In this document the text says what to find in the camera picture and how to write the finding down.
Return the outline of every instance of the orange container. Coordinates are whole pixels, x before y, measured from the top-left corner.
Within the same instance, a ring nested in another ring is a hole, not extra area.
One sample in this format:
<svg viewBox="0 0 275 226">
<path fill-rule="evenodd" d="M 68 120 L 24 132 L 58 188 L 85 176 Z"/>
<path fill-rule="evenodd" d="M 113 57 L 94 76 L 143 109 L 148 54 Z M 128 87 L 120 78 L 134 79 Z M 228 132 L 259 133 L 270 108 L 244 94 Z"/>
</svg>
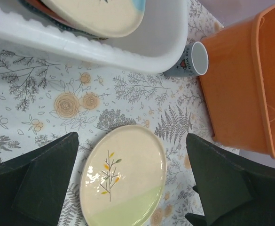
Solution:
<svg viewBox="0 0 275 226">
<path fill-rule="evenodd" d="M 214 140 L 275 159 L 275 5 L 202 41 Z"/>
</svg>

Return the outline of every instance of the cream plate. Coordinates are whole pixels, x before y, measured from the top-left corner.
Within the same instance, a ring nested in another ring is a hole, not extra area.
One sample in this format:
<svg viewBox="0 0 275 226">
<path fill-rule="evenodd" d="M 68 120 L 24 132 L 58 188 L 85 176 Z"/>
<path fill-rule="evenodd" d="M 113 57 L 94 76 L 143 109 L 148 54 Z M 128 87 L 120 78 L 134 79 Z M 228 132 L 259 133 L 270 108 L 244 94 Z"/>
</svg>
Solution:
<svg viewBox="0 0 275 226">
<path fill-rule="evenodd" d="M 80 203 L 89 226 L 141 226 L 157 207 L 165 151 L 148 129 L 130 125 L 106 135 L 84 166 Z"/>
<path fill-rule="evenodd" d="M 141 23 L 146 0 L 42 0 L 77 29 L 101 37 L 123 37 Z"/>
</svg>

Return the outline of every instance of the table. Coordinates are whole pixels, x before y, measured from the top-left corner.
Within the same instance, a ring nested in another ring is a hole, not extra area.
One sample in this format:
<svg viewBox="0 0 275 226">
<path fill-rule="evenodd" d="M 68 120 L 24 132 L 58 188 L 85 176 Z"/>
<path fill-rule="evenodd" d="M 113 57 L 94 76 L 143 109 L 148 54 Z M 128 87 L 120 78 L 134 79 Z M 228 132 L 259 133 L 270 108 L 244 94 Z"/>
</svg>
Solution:
<svg viewBox="0 0 275 226">
<path fill-rule="evenodd" d="M 187 43 L 221 27 L 196 0 L 190 1 L 189 15 Z M 84 163 L 100 138 L 127 124 L 152 130 L 163 142 L 168 160 L 162 199 L 145 225 L 190 225 L 184 215 L 202 214 L 203 210 L 192 189 L 195 181 L 185 137 L 195 133 L 212 142 L 198 79 L 166 78 L 86 63 L 56 64 L 0 49 L 0 163 L 68 132 L 79 133 L 79 152 L 60 226 L 86 225 L 79 204 Z"/>
</svg>

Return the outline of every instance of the white plastic tray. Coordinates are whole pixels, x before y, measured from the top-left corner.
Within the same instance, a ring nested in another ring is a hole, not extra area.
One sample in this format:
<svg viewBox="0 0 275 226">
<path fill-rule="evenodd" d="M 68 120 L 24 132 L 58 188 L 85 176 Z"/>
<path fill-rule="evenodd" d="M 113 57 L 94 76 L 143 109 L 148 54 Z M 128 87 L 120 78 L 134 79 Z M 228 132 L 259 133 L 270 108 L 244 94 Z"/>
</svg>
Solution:
<svg viewBox="0 0 275 226">
<path fill-rule="evenodd" d="M 161 73 L 171 68 L 184 50 L 188 5 L 189 0 L 147 0 L 144 19 L 135 32 L 99 42 L 61 32 L 17 0 L 0 0 L 0 46 L 55 62 L 84 61 Z"/>
</svg>

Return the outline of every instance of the mug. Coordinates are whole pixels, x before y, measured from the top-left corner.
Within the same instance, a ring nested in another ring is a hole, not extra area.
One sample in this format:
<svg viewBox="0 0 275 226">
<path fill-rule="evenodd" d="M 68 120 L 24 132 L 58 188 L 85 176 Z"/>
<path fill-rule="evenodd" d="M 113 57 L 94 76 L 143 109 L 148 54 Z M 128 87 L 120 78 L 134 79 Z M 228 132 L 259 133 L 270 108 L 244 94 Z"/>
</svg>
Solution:
<svg viewBox="0 0 275 226">
<path fill-rule="evenodd" d="M 196 41 L 185 47 L 179 61 L 164 72 L 168 77 L 196 77 L 206 74 L 208 55 L 205 46 Z"/>
</svg>

